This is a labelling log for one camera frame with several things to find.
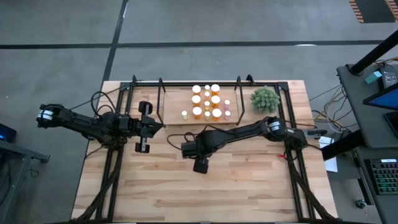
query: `wooden table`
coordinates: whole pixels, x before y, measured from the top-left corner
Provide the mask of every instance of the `wooden table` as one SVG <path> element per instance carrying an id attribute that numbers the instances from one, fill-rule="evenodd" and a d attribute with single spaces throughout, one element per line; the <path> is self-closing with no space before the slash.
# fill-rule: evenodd
<path id="1" fill-rule="evenodd" d="M 288 83 L 296 122 L 313 124 L 304 82 L 295 80 Z M 104 82 L 102 91 L 111 91 L 119 87 L 119 84 L 120 82 Z M 257 88 L 259 87 L 243 88 L 246 112 L 240 126 L 264 117 L 254 114 L 251 109 L 250 95 Z M 285 117 L 288 118 L 283 94 L 284 92 L 282 105 Z M 110 94 L 110 97 L 116 104 L 117 92 Z M 141 100 L 156 105 L 157 87 L 134 88 L 131 106 L 133 117 L 139 115 L 137 107 Z M 99 106 L 105 103 L 106 99 L 102 97 Z M 221 124 L 219 127 L 229 129 L 235 125 Z M 150 154 L 135 153 L 134 144 L 139 138 L 129 139 L 124 147 L 114 222 L 297 221 L 287 162 L 277 157 L 285 150 L 282 142 L 254 137 L 228 144 L 213 154 L 209 172 L 203 175 L 193 172 L 194 161 L 182 159 L 181 152 L 166 141 L 169 134 L 187 131 L 199 133 L 202 129 L 203 125 L 167 126 L 155 138 L 148 140 Z M 183 141 L 180 137 L 172 138 L 176 145 Z M 318 145 L 313 139 L 308 140 L 308 143 Z M 97 142 L 91 142 L 87 153 L 99 146 Z M 303 157 L 311 190 L 328 212 L 337 217 L 321 152 L 308 147 L 303 150 Z M 72 218 L 81 215 L 98 193 L 105 159 L 106 149 L 101 149 L 86 159 Z M 304 216 L 308 217 L 302 192 L 300 198 Z M 105 200 L 104 215 L 108 211 L 108 201 L 109 197 Z"/>

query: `electronic device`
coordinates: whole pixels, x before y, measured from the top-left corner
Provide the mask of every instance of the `electronic device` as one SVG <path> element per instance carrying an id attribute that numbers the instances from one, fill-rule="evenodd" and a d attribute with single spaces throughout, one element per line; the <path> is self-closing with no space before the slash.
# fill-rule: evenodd
<path id="1" fill-rule="evenodd" d="M 366 98 L 363 104 L 398 110 L 398 83 Z"/>
<path id="2" fill-rule="evenodd" d="M 363 104 L 390 110 L 398 110 L 398 83 L 366 98 L 363 100 Z M 386 113 L 383 117 L 398 138 L 398 113 Z"/>
<path id="3" fill-rule="evenodd" d="M 378 195 L 398 195 L 397 159 L 366 159 Z"/>
<path id="4" fill-rule="evenodd" d="M 386 113 L 383 115 L 383 117 L 392 129 L 394 135 L 398 138 L 398 111 Z"/>
<path id="5" fill-rule="evenodd" d="M 13 142 L 16 134 L 16 130 L 0 124 L 0 141 Z"/>
<path id="6" fill-rule="evenodd" d="M 382 77 L 377 79 L 377 83 L 379 84 L 379 89 L 383 90 L 388 88 L 396 83 L 398 83 L 398 75 L 394 72 L 380 72 Z"/>

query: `concrete floor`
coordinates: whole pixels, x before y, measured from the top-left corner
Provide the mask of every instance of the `concrete floor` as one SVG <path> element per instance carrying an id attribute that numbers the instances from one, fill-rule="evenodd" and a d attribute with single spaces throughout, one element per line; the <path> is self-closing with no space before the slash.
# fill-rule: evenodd
<path id="1" fill-rule="evenodd" d="M 111 43 L 121 3 L 0 0 L 0 45 Z M 396 29 L 394 23 L 358 23 L 348 0 L 130 0 L 119 42 L 380 40 Z M 355 63 L 374 47 L 118 49 L 109 79 L 135 74 L 144 80 L 234 80 L 250 73 L 258 80 L 305 80 L 311 98 L 339 83 L 337 66 Z M 40 175 L 27 175 L 16 223 L 70 218 L 87 141 L 62 128 L 38 129 L 35 117 L 42 103 L 69 108 L 89 100 L 100 89 L 108 54 L 109 49 L 0 50 L 0 123 L 18 131 L 17 144 L 51 154 L 44 166 L 32 163 Z M 331 94 L 311 107 L 321 110 Z M 341 114 L 348 110 L 346 103 Z M 93 114 L 87 105 L 76 112 Z M 342 120 L 355 122 L 352 114 Z M 331 186 L 340 218 L 380 222 L 374 207 L 364 213 L 353 206 L 361 198 L 356 182 Z M 347 187 L 359 195 L 350 198 Z"/>

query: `small potted plant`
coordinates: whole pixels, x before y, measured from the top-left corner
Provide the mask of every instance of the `small potted plant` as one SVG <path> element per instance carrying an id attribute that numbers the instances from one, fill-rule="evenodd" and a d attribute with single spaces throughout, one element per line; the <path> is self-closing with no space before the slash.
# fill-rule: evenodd
<path id="1" fill-rule="evenodd" d="M 251 104 L 255 113 L 275 113 L 280 103 L 280 97 L 266 86 L 251 95 Z"/>

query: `cable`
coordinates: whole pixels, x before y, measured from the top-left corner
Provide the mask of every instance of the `cable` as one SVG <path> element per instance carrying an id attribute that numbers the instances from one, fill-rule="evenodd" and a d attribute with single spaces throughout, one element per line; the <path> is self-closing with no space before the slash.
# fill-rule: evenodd
<path id="1" fill-rule="evenodd" d="M 351 109 L 349 112 L 347 112 L 346 114 L 344 114 L 342 117 L 336 119 L 335 121 L 341 120 L 341 119 L 344 118 L 345 116 L 349 115 L 352 111 L 353 111 L 353 110 Z"/>
<path id="2" fill-rule="evenodd" d="M 130 84 L 131 84 L 131 83 L 125 84 L 125 85 L 123 85 L 123 86 L 120 86 L 119 88 L 116 88 L 116 89 L 114 89 L 114 90 L 111 90 L 111 91 L 107 92 L 106 94 L 113 93 L 114 91 L 119 90 L 119 89 L 124 88 L 124 87 L 127 87 L 127 86 L 129 86 Z M 96 98 L 90 99 L 90 100 L 88 100 L 88 101 L 86 101 L 86 102 L 84 102 L 84 103 L 81 103 L 81 104 L 77 105 L 77 106 L 71 107 L 70 110 L 73 110 L 73 109 L 76 109 L 76 108 L 78 108 L 78 107 L 81 107 L 81 106 L 83 106 L 83 105 L 85 105 L 85 104 L 91 102 L 92 100 L 97 100 L 98 98 L 101 98 L 102 96 L 103 96 L 103 95 L 99 95 L 99 96 L 97 96 Z"/>
<path id="3" fill-rule="evenodd" d="M 335 118 L 336 118 L 337 112 L 339 112 L 339 111 L 341 111 L 341 109 L 343 109 L 343 106 L 344 106 L 344 104 L 346 103 L 346 101 L 347 101 L 347 97 L 344 99 L 343 104 L 340 106 L 340 108 L 339 108 L 338 110 L 335 111 L 335 113 L 334 113 L 334 115 L 333 115 L 333 118 L 332 118 L 333 121 L 334 121 Z"/>
<path id="4" fill-rule="evenodd" d="M 296 124 L 296 125 L 310 126 L 310 127 L 318 128 L 316 125 L 313 125 L 313 124 L 300 124 L 300 123 L 296 123 L 296 122 L 293 122 L 293 121 L 287 121 L 287 120 L 282 120 L 282 121 L 288 122 L 290 124 Z"/>
<path id="5" fill-rule="evenodd" d="M 334 96 L 335 94 L 333 94 L 333 96 L 331 97 L 331 99 L 330 99 L 330 101 L 329 101 L 329 103 L 328 103 L 328 106 L 326 106 L 325 107 L 325 114 L 326 114 L 326 118 L 327 119 L 329 119 L 329 116 L 328 116 L 328 108 L 329 108 L 329 106 L 330 106 L 330 102 L 332 102 L 335 98 L 336 98 L 336 96 Z M 334 132 L 337 132 L 337 133 L 340 133 L 341 131 L 337 131 L 335 128 L 333 128 L 331 125 L 330 125 L 330 122 L 329 122 L 329 120 L 328 120 L 328 125 L 329 125 L 329 127 L 332 129 L 332 130 L 334 130 Z"/>
<path id="6" fill-rule="evenodd" d="M 317 110 L 311 110 L 311 112 L 316 112 L 318 113 L 320 116 L 324 117 L 324 118 L 314 118 L 314 122 L 316 123 L 327 123 L 328 120 L 330 120 L 337 128 L 342 127 L 343 125 L 340 124 L 338 121 L 333 121 L 330 118 L 327 118 L 326 115 L 324 115 L 323 113 L 317 111 Z"/>
<path id="7" fill-rule="evenodd" d="M 102 116 L 100 114 L 98 114 L 98 111 L 95 110 L 95 107 L 94 107 L 94 96 L 97 95 L 98 93 L 103 94 L 103 96 L 107 97 L 107 99 L 111 103 L 113 109 L 116 111 L 116 107 L 114 106 L 114 104 L 113 104 L 111 98 L 108 96 L 108 94 L 104 93 L 102 91 L 96 91 L 95 93 L 92 94 L 91 100 L 90 100 L 91 109 L 93 109 L 94 114 L 97 115 L 99 118 L 102 118 Z"/>
<path id="8" fill-rule="evenodd" d="M 315 149 L 319 149 L 319 150 L 321 150 L 321 151 L 322 151 L 322 149 L 321 149 L 321 148 L 319 148 L 318 146 L 314 146 L 314 145 L 312 145 L 312 144 L 308 144 L 308 143 L 307 143 L 307 146 L 310 146 L 310 147 L 313 147 L 313 148 L 315 148 Z"/>
<path id="9" fill-rule="evenodd" d="M 105 107 L 111 109 L 111 111 L 112 111 L 112 113 L 113 113 L 113 109 L 112 109 L 112 107 L 111 107 L 110 105 L 102 105 L 102 106 L 100 106 L 100 107 L 97 109 L 97 112 L 99 112 L 100 109 L 105 108 Z"/>
<path id="10" fill-rule="evenodd" d="M 95 149 L 94 151 L 90 152 L 89 154 L 86 155 L 85 159 L 87 159 L 87 157 L 88 157 L 89 155 L 91 155 L 92 153 L 94 153 L 94 152 L 96 152 L 96 151 L 98 151 L 98 150 L 100 150 L 100 149 L 102 149 L 102 148 L 103 148 L 103 147 L 101 146 L 101 147 Z"/>
<path id="11" fill-rule="evenodd" d="M 337 90 L 335 91 L 335 93 L 331 96 L 330 101 L 327 102 L 327 103 L 323 106 L 323 111 L 322 111 L 322 113 L 325 112 L 325 110 L 326 110 L 332 103 L 334 103 L 333 101 L 337 98 L 337 96 L 339 96 L 340 94 L 342 94 L 342 92 L 340 92 L 339 94 L 336 95 L 336 93 L 338 92 L 338 90 L 339 90 L 339 89 L 337 89 Z"/>
<path id="12" fill-rule="evenodd" d="M 207 128 L 207 127 L 212 127 L 212 128 L 214 128 L 214 129 L 218 129 L 219 131 L 222 130 L 222 129 L 216 128 L 216 127 L 214 127 L 214 126 L 212 126 L 212 125 L 206 125 L 205 128 L 203 128 L 203 130 L 202 130 L 201 132 L 197 133 L 197 134 L 193 134 L 193 133 L 191 133 L 191 132 L 187 132 L 187 133 L 185 133 L 185 134 L 171 134 L 171 135 L 167 136 L 167 138 L 166 138 L 167 143 L 169 143 L 169 144 L 170 144 L 171 146 L 173 146 L 174 148 L 176 148 L 176 149 L 178 149 L 178 150 L 181 150 L 180 147 L 177 147 L 177 146 L 173 145 L 173 144 L 170 142 L 170 140 L 169 140 L 170 137 L 172 137 L 172 136 L 184 136 L 184 139 L 186 140 L 186 142 L 189 142 L 189 140 L 187 139 L 187 135 L 191 135 L 191 136 L 193 137 L 193 140 L 195 141 L 195 140 L 196 140 L 196 136 L 199 135 L 199 134 L 201 134 L 202 132 L 206 131 L 206 128 Z"/>
<path id="13" fill-rule="evenodd" d="M 314 100 L 314 99 L 316 99 L 316 98 L 318 98 L 319 96 L 324 95 L 325 93 L 328 93 L 328 92 L 334 90 L 335 88 L 337 88 L 337 87 L 339 87 L 339 86 L 341 86 L 341 84 L 339 84 L 339 85 L 337 85 L 337 86 L 335 86 L 335 87 L 333 87 L 333 88 L 331 88 L 331 89 L 329 89 L 329 90 L 327 90 L 327 91 L 324 91 L 323 93 L 319 94 L 319 95 L 316 96 L 316 97 L 311 98 L 310 101 L 311 101 L 311 100 Z"/>

